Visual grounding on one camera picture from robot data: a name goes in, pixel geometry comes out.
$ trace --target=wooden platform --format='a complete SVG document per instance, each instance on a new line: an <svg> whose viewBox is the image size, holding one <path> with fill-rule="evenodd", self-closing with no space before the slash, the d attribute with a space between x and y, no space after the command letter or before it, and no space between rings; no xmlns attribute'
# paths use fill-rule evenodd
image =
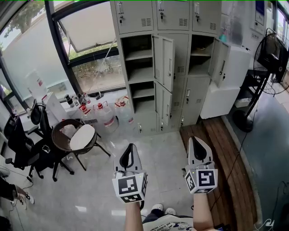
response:
<svg viewBox="0 0 289 231"><path fill-rule="evenodd" d="M204 140L212 149L213 159L219 170L218 187L208 194L214 225L230 224L232 231L254 230L257 212L252 187L238 155L239 150L222 119L217 117L201 120L196 125L182 127L180 134L185 149L191 136Z"/></svg>

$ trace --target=tree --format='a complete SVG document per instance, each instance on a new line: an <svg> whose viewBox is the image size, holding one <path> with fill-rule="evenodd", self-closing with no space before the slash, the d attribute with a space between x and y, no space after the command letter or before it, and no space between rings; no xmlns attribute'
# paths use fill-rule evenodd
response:
<svg viewBox="0 0 289 231"><path fill-rule="evenodd" d="M13 31L13 29L20 29L23 34L31 27L32 19L38 14L41 13L44 9L44 1L33 1L27 3L27 5L20 10L19 14L17 14L9 23L8 31L4 35L5 38L8 37L9 33Z"/></svg>

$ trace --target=black shorts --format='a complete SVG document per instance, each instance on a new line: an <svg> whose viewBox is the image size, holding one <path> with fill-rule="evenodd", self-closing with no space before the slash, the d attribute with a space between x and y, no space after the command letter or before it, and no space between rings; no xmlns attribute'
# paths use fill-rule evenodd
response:
<svg viewBox="0 0 289 231"><path fill-rule="evenodd" d="M13 191L15 191L15 195L17 195L16 186L9 184L4 179L2 179L2 177L0 177L0 197L13 201Z"/></svg>

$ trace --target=black standing fan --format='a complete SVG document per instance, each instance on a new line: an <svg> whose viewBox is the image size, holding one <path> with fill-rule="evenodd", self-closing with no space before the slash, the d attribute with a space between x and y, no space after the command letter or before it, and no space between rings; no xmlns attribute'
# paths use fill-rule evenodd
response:
<svg viewBox="0 0 289 231"><path fill-rule="evenodd" d="M240 130L244 132L252 131L253 121L249 115L264 91L269 77L271 75L275 77L273 82L281 82L286 71L289 55L285 46L288 46L288 44L285 44L284 39L277 33L266 31L266 36L256 50L253 66L254 79L263 83L255 90L257 95L251 100L249 109L247 111L237 110L233 113L233 121Z"/></svg>

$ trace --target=black office chair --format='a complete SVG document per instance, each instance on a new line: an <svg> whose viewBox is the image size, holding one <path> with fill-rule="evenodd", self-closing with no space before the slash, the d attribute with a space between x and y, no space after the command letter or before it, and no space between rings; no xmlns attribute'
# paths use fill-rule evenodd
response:
<svg viewBox="0 0 289 231"><path fill-rule="evenodd" d="M59 164L62 167L64 167L71 175L74 175L74 171L70 170L62 162L62 158L67 156L68 153L58 149L52 141L52 128L49 125L47 112L46 112L46 105L43 103L37 103L36 100L34 100L30 118L31 118L31 121L35 125L38 125L38 124L40 125L40 130L42 134L39 133L38 135L41 136L43 140L45 141L46 151L54 157L54 168L53 168L53 176L52 176L53 180L55 182L57 181L55 174L56 174Z"/></svg>
<svg viewBox="0 0 289 231"><path fill-rule="evenodd" d="M34 145L34 142L25 135L19 116L16 120L12 117L9 118L4 128L4 135L8 139L8 147L15 152L14 162L12 158L8 158L5 163L12 164L21 170L31 166L29 176L32 177L32 170L35 168L38 176L43 179L40 171L47 167L53 167L51 157L41 150L43 142L39 141Z"/></svg>

